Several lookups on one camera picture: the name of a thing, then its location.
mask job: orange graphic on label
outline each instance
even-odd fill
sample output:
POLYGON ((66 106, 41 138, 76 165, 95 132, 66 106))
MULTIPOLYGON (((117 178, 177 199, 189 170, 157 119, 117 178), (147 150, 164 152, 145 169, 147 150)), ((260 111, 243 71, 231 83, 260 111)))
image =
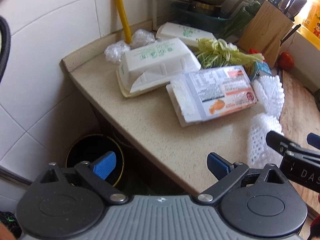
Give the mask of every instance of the orange graphic on label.
POLYGON ((221 110, 222 108, 224 108, 225 103, 222 100, 217 100, 212 106, 210 106, 209 108, 209 112, 210 114, 214 114, 215 110, 221 110))

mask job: black cable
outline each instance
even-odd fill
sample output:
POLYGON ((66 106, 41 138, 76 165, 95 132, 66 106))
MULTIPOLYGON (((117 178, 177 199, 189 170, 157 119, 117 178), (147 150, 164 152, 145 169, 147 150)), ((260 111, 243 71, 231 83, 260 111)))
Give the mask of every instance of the black cable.
POLYGON ((0 33, 1 33, 1 51, 0 51, 0 83, 4 75, 5 67, 7 66, 11 35, 7 21, 0 16, 0 33))

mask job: white foam container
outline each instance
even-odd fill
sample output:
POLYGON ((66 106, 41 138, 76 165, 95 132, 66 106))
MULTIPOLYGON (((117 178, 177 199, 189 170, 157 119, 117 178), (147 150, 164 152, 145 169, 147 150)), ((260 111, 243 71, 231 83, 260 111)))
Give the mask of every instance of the white foam container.
POLYGON ((158 39, 172 39, 179 38, 187 46, 192 49, 198 48, 197 39, 202 38, 215 38, 212 33, 202 31, 196 28, 175 24, 175 23, 165 23, 157 31, 156 38, 158 39))
POLYGON ((128 98, 164 86, 178 74, 200 68, 192 51, 175 38, 126 52, 117 69, 117 78, 122 94, 128 98))

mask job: yellow rim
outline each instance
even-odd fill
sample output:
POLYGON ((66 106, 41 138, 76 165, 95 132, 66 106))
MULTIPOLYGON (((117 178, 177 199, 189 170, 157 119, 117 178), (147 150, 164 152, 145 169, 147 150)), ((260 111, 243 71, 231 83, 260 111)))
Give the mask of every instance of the yellow rim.
MULTIPOLYGON (((77 140, 77 141, 72 145, 72 147, 70 148, 70 150, 69 150, 69 152, 68 152, 68 155, 67 155, 67 158, 66 158, 65 167, 67 167, 67 160, 68 160, 68 157, 69 157, 69 154, 70 154, 71 149, 72 149, 79 141, 81 141, 82 139, 87 138, 87 137, 91 137, 91 136, 102 136, 102 137, 104 137, 103 134, 96 133, 96 134, 86 135, 86 136, 82 137, 81 139, 77 140)), ((109 136, 106 136, 106 138, 115 143, 115 145, 116 145, 116 146, 118 147, 118 149, 120 150, 121 157, 122 157, 122 170, 121 170, 120 176, 119 176, 118 180, 112 185, 113 187, 115 187, 115 186, 117 186, 117 184, 119 183, 119 181, 120 181, 120 179, 121 179, 121 177, 122 177, 123 171, 124 171, 124 155, 123 155, 122 149, 120 148, 120 146, 118 145, 118 143, 117 143, 115 140, 113 140, 113 139, 112 139, 111 137, 109 137, 109 136)))

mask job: gray ribbed panel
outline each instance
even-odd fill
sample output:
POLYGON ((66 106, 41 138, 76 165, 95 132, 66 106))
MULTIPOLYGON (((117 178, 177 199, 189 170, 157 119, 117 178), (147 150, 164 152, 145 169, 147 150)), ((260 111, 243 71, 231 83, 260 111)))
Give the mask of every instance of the gray ribbed panel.
MULTIPOLYGON (((24 240, 34 240, 25 236, 24 240)), ((249 240, 229 228, 213 207, 189 196, 135 196, 111 207, 100 224, 74 240, 249 240)), ((301 240, 297 235, 288 240, 301 240)))

